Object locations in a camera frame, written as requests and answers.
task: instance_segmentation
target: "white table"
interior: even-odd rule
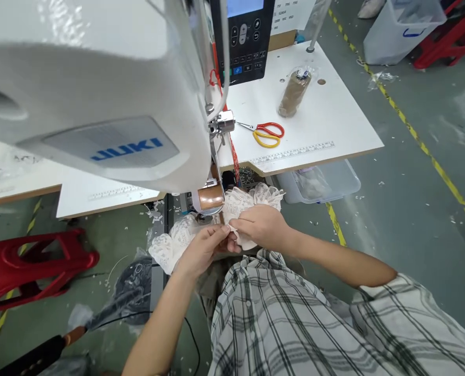
[[[237,121],[258,124],[276,122],[285,129],[281,144],[274,149],[259,146],[251,131],[237,125],[231,133],[241,166],[269,176],[335,159],[350,158],[383,143],[316,43],[313,53],[307,43],[269,52],[265,77],[230,88],[227,104]],[[291,69],[309,64],[318,67],[304,99],[291,119],[276,109]],[[326,84],[316,81],[322,78]],[[0,156],[10,147],[0,143]],[[233,169],[229,138],[219,150],[222,170]],[[61,191],[58,218],[74,218],[119,207],[155,201],[164,193],[101,178],[59,163],[42,160],[29,173],[0,181],[0,204]]]
[[[261,176],[350,158],[384,146],[319,44],[313,53],[307,53],[308,44],[269,52],[263,79],[229,90],[227,106],[237,121],[255,126],[275,122],[284,127],[281,144],[273,149],[258,145],[251,131],[240,125],[231,133],[240,166],[251,167]],[[277,107],[288,76],[294,67],[303,65],[317,67],[318,77],[311,80],[295,116],[283,118]],[[318,79],[326,83],[319,85]],[[219,161],[223,170],[234,166],[229,140],[219,150]]]
[[[0,159],[11,149],[0,143]],[[75,218],[165,196],[163,192],[119,183],[43,159],[23,175],[0,180],[0,205],[59,191],[57,218]]]

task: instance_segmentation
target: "yellow and black tape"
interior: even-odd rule
[[[343,237],[343,232],[340,227],[340,224],[338,223],[337,215],[335,214],[335,211],[333,210],[332,204],[326,203],[326,209],[328,210],[328,214],[330,215],[331,223],[333,224],[333,228],[335,229],[335,232],[337,233],[338,241],[340,242],[340,245],[347,246],[347,242],[345,241],[345,238]]]
[[[332,18],[333,22],[335,23],[335,25],[337,25],[338,27],[338,30],[340,31],[340,33],[343,35],[343,38],[344,40],[347,42],[347,45],[349,46],[349,48],[351,49],[352,52],[354,52],[359,61],[361,61],[363,63],[363,68],[364,70],[370,75],[370,76],[373,76],[373,72],[372,70],[370,69],[370,67],[368,66],[368,64],[366,64],[364,62],[364,60],[360,57],[359,53],[357,52],[357,49],[356,47],[349,41],[349,37],[347,36],[347,34],[343,31],[343,27],[341,24],[339,24],[337,18],[335,17],[335,14],[333,13],[333,11],[331,9],[328,10],[328,13],[330,14],[330,17]],[[416,143],[418,144],[418,146],[420,146],[420,149],[431,159],[431,162],[432,162],[432,165],[434,166],[434,169],[437,171],[437,173],[439,174],[439,176],[441,176],[441,179],[445,182],[445,184],[447,185],[448,189],[451,191],[451,193],[453,194],[453,196],[455,197],[455,199],[458,201],[458,203],[460,205],[463,206],[463,211],[465,212],[465,199],[463,198],[462,194],[459,192],[459,190],[457,189],[457,187],[453,184],[453,182],[451,181],[451,179],[448,177],[448,174],[445,172],[445,170],[441,167],[441,165],[439,164],[439,162],[436,160],[436,158],[434,158],[434,156],[431,154],[431,152],[429,151],[429,149],[427,148],[427,146],[423,143],[422,140],[420,140],[420,137],[418,135],[418,133],[416,132],[416,130],[413,128],[413,126],[410,124],[410,122],[408,121],[408,119],[406,118],[405,114],[399,109],[399,107],[397,106],[396,102],[394,102],[394,100],[390,97],[390,95],[387,93],[384,85],[382,85],[378,80],[377,80],[377,87],[378,89],[380,90],[380,92],[384,95],[385,99],[387,99],[387,101],[389,102],[390,106],[397,112],[399,118],[401,119],[401,121],[403,122],[404,125],[406,125],[406,127],[408,128],[408,130],[410,131],[410,134],[412,135],[412,137],[415,139]]]
[[[27,233],[26,233],[26,236],[30,235],[30,232],[32,231],[32,229],[34,228],[34,225],[35,225],[35,218],[37,216],[37,212],[39,210],[39,208],[41,207],[41,198],[39,198],[38,202],[36,203],[36,205],[34,206],[34,211],[32,213],[32,219],[30,220],[29,222],[29,225],[27,226]],[[22,246],[22,248],[20,248],[20,255],[23,255],[26,251],[27,251],[27,248],[28,248],[28,245],[27,244],[24,244]],[[11,290],[10,292],[8,292],[6,294],[6,299],[11,299],[11,297],[13,296],[14,294],[14,290]],[[1,335],[1,330],[3,329],[3,325],[6,321],[6,317],[8,316],[8,310],[4,310],[1,312],[1,316],[0,316],[0,335]]]

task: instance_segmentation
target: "power cord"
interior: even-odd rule
[[[99,329],[99,328],[101,328],[101,327],[103,327],[103,326],[112,324],[113,322],[122,320],[122,319],[126,319],[126,318],[129,318],[129,317],[132,317],[132,316],[136,316],[136,315],[139,315],[139,314],[143,314],[143,313],[149,313],[149,314],[151,314],[152,312],[153,312],[153,311],[142,311],[142,312],[132,313],[132,314],[129,314],[129,315],[126,315],[126,316],[121,316],[120,318],[117,318],[117,319],[113,319],[113,320],[104,322],[103,324],[97,326],[97,327],[95,328],[95,330],[96,330],[96,329]],[[196,351],[197,351],[197,367],[196,367],[196,370],[194,371],[194,375],[193,375],[193,376],[196,376],[197,370],[199,369],[199,366],[201,365],[201,353],[199,352],[199,347],[197,346],[196,337],[194,337],[194,332],[192,331],[192,327],[190,326],[189,320],[187,319],[187,317],[184,317],[184,319],[185,319],[185,322],[187,323],[187,326],[189,327],[190,335],[192,336],[192,341],[194,342],[194,346],[196,346]]]

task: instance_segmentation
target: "red stool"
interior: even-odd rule
[[[451,4],[445,14],[450,13],[461,1],[456,0]],[[449,65],[455,65],[465,55],[465,17],[454,25],[448,21],[439,26],[419,46],[422,48],[422,55],[413,63],[415,68],[427,68],[442,57],[451,57]]]
[[[98,252],[86,252],[78,240],[83,229],[45,235],[27,236],[0,242],[0,299],[8,292],[19,289],[20,296],[0,301],[0,311],[50,296],[58,296],[68,290],[67,283],[78,273],[94,267]],[[60,260],[51,260],[51,252],[43,252],[57,240],[64,254]],[[35,243],[25,254],[18,250],[28,243]],[[43,290],[37,281],[55,279]]]

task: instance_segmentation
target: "hand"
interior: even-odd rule
[[[255,205],[243,211],[239,219],[231,219],[229,224],[263,248],[290,252],[290,236],[294,230],[286,224],[283,215],[269,205]]]
[[[227,225],[213,225],[199,231],[178,261],[175,272],[192,278],[199,277],[210,266],[213,256],[227,248],[230,252],[240,252],[235,244],[236,235]]]

